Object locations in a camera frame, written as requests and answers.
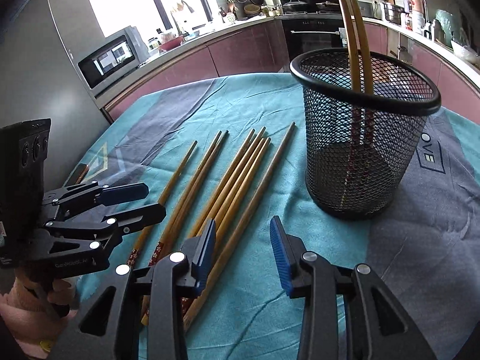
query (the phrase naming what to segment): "kitchen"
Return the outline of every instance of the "kitchen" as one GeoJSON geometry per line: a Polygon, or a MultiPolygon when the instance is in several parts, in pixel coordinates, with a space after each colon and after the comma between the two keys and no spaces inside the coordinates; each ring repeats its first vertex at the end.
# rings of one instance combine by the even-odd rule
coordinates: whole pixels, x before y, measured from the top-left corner
{"type": "MultiPolygon", "coordinates": [[[[76,12],[90,10],[90,16],[74,35],[69,29],[78,15],[74,10],[66,14],[64,0],[49,1],[84,86],[110,122],[150,92],[217,76],[288,71],[289,62],[303,52],[346,45],[338,0],[126,0],[115,9],[111,2],[117,0],[82,0],[76,12]],[[119,35],[119,27],[126,24],[135,29],[139,57],[108,74],[91,69],[97,75],[88,79],[81,68],[88,66],[85,58],[98,50],[104,54],[106,40],[119,35]],[[97,28],[86,44],[81,35],[93,27],[97,28]],[[99,84],[92,88],[92,80],[99,84]]],[[[424,72],[440,86],[446,107],[479,123],[480,76],[474,51],[478,34],[454,0],[358,1],[371,50],[424,72]],[[452,85],[464,93],[462,103],[450,99],[452,85]]],[[[107,60],[103,63],[112,66],[107,60]]]]}

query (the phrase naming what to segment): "white bowl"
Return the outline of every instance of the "white bowl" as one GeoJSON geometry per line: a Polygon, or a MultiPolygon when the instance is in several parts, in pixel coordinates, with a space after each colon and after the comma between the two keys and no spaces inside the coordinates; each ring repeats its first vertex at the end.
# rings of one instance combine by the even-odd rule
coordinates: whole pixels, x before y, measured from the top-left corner
{"type": "Polygon", "coordinates": [[[480,57],[477,53],[469,47],[460,46],[457,42],[452,40],[453,53],[460,59],[470,62],[471,64],[477,64],[480,62],[480,57]]]}

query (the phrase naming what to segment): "built-in black oven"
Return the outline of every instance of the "built-in black oven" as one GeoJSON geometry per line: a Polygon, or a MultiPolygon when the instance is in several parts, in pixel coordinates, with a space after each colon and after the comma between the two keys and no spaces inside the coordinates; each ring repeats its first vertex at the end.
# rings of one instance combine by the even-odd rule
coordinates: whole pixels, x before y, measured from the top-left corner
{"type": "Polygon", "coordinates": [[[341,30],[344,24],[341,15],[288,18],[282,20],[282,24],[290,61],[307,51],[343,46],[341,30]]]}

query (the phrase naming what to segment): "black mesh pen holder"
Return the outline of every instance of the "black mesh pen holder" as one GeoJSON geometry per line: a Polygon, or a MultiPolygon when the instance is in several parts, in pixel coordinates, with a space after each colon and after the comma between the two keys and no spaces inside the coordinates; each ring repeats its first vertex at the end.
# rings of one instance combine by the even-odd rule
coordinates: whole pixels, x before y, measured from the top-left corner
{"type": "Polygon", "coordinates": [[[411,66],[371,53],[374,95],[350,90],[346,48],[306,52],[290,65],[303,85],[307,190],[324,211],[367,219],[387,207],[425,125],[441,106],[435,84],[411,66]]]}

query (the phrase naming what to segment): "microwave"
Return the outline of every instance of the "microwave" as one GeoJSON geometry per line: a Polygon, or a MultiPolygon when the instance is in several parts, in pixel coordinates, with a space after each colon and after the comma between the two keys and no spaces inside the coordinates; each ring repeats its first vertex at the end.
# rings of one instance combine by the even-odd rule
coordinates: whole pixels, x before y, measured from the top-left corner
{"type": "Polygon", "coordinates": [[[93,96],[97,96],[148,57],[148,48],[137,28],[129,26],[83,53],[75,68],[93,96]]]}

